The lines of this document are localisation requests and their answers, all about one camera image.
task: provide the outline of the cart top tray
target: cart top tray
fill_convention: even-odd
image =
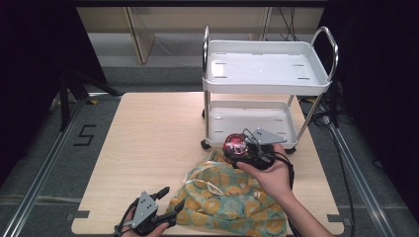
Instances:
[[[203,63],[203,86],[212,93],[315,96],[331,83],[304,41],[211,40]]]

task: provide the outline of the cart handle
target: cart handle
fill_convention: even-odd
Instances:
[[[210,26],[206,25],[203,43],[203,77],[207,79],[207,66],[209,61]]]
[[[317,39],[317,36],[321,32],[324,32],[327,35],[327,38],[329,39],[330,44],[332,44],[332,48],[333,48],[333,64],[332,64],[332,69],[330,70],[330,73],[329,73],[328,77],[326,78],[326,81],[327,82],[330,82],[332,80],[332,78],[333,78],[333,75],[335,74],[336,67],[338,65],[338,59],[339,59],[338,44],[336,44],[336,41],[333,38],[332,34],[330,33],[329,29],[327,29],[326,27],[321,27],[314,34],[314,37],[313,37],[313,39],[311,40],[311,43],[310,43],[310,46],[311,47],[314,46],[314,42]]]

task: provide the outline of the wooden table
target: wooden table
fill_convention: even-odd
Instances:
[[[231,96],[212,94],[211,98]],[[288,96],[275,98],[288,100]],[[266,100],[261,96],[251,97],[251,100],[261,99]],[[200,144],[205,138],[203,108],[202,92],[125,94],[79,206],[79,211],[89,211],[88,218],[75,218],[72,231],[111,234],[129,204],[142,191],[154,194],[168,186],[170,193],[157,201],[158,214],[163,214],[170,198],[183,185],[185,174],[210,152]],[[304,118],[296,100],[292,111],[295,127],[299,129]],[[329,222],[327,218],[327,214],[339,212],[308,129],[289,158],[294,164],[293,191],[297,198],[333,234],[341,234],[343,223]],[[176,225],[165,234],[226,233]]]

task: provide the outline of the cart lower shelf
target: cart lower shelf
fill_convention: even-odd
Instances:
[[[252,132],[258,127],[285,138],[285,149],[297,144],[293,117],[285,102],[211,101],[206,116],[206,144],[212,147],[222,147],[229,134],[242,133],[245,128]]]

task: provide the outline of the human hand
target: human hand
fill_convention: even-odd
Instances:
[[[135,207],[129,211],[128,215],[126,216],[126,221],[132,220],[134,214],[135,214]],[[169,227],[169,223],[163,223],[157,226],[153,230],[153,232],[149,233],[145,237],[159,237],[163,234],[163,232],[167,229],[167,227]],[[124,226],[121,232],[123,233],[122,237],[138,237],[139,236],[135,232],[133,232],[130,226]]]
[[[285,154],[284,147],[281,144],[273,144],[275,152]],[[258,170],[252,165],[237,162],[237,167],[242,171],[252,175],[258,182],[265,193],[276,201],[287,198],[293,192],[290,187],[290,172],[288,166],[279,160],[266,170]]]

